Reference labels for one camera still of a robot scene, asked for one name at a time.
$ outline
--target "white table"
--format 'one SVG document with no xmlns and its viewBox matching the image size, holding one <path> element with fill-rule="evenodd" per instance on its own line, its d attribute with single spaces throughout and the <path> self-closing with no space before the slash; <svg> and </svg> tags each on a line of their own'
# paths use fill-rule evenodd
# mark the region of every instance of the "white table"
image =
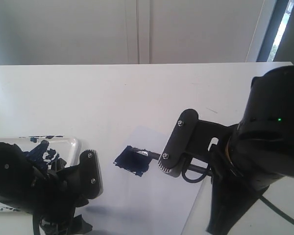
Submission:
<svg viewBox="0 0 294 235">
<path fill-rule="evenodd" d="M 105 156 L 117 156 L 137 126 L 169 137 L 187 108 L 204 120 L 239 122 L 252 78 L 284 65 L 290 63 L 0 66 L 0 136 L 75 136 L 82 150 L 97 150 L 104 167 Z M 294 192 L 294 180 L 277 185 L 267 197 L 294 217 L 294 193 L 286 191 Z M 205 234 L 210 193 L 206 181 L 184 235 Z M 18 228 L 0 224 L 0 234 L 30 234 L 29 218 L 1 215 L 0 221 L 18 218 Z M 230 234 L 256 233 L 294 234 L 294 227 L 257 202 Z"/>
</svg>

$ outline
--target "paint palette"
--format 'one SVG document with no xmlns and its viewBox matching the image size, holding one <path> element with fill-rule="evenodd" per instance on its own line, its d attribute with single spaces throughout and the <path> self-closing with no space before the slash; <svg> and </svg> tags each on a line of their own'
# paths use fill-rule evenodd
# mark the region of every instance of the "paint palette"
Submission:
<svg viewBox="0 0 294 235">
<path fill-rule="evenodd" d="M 67 162 L 66 167 L 76 165 L 80 153 L 80 144 L 74 137 L 64 136 L 30 136 L 0 138 L 0 142 L 16 144 L 26 158 L 34 161 L 42 170 L 51 168 L 51 163 L 58 158 Z M 19 212 L 0 203 L 0 212 Z"/>
</svg>

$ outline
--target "white tray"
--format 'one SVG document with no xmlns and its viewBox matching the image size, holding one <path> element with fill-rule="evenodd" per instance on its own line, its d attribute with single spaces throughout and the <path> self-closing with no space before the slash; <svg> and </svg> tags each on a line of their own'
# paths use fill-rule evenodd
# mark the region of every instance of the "white tray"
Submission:
<svg viewBox="0 0 294 235">
<path fill-rule="evenodd" d="M 0 142 L 17 144 L 23 152 L 30 152 L 37 146 L 47 147 L 47 151 L 43 151 L 42 159 L 38 159 L 39 164 L 45 164 L 50 168 L 51 163 L 58 157 L 67 162 L 66 167 L 77 164 L 78 155 L 80 153 L 80 144 L 74 137 L 64 136 L 31 136 L 31 137 L 4 137 L 0 138 Z M 18 212 L 10 206 L 0 203 L 0 212 Z"/>
</svg>

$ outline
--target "white paper sheet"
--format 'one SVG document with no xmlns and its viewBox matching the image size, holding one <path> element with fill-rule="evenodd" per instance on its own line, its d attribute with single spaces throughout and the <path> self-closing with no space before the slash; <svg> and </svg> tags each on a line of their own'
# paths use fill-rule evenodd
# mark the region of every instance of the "white paper sheet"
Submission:
<svg viewBox="0 0 294 235">
<path fill-rule="evenodd" d="M 120 146 L 120 154 L 127 145 L 161 153 L 166 143 L 161 133 L 138 127 Z M 182 177 L 166 175 L 156 160 L 139 177 L 115 166 L 116 158 L 101 169 L 103 194 L 76 211 L 94 226 L 89 234 L 180 235 L 201 183 L 189 184 Z"/>
</svg>

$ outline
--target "screw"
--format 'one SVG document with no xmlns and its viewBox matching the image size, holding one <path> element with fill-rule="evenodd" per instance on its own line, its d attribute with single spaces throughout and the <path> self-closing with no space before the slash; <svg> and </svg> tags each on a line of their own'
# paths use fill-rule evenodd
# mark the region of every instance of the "screw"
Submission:
<svg viewBox="0 0 294 235">
<path fill-rule="evenodd" d="M 183 125 L 184 125 L 184 122 L 181 121 L 181 120 L 179 120 L 179 121 L 177 122 L 177 125 L 178 125 L 178 126 L 183 126 Z"/>
<path fill-rule="evenodd" d="M 168 159 L 169 155 L 167 153 L 162 154 L 163 159 Z"/>
</svg>

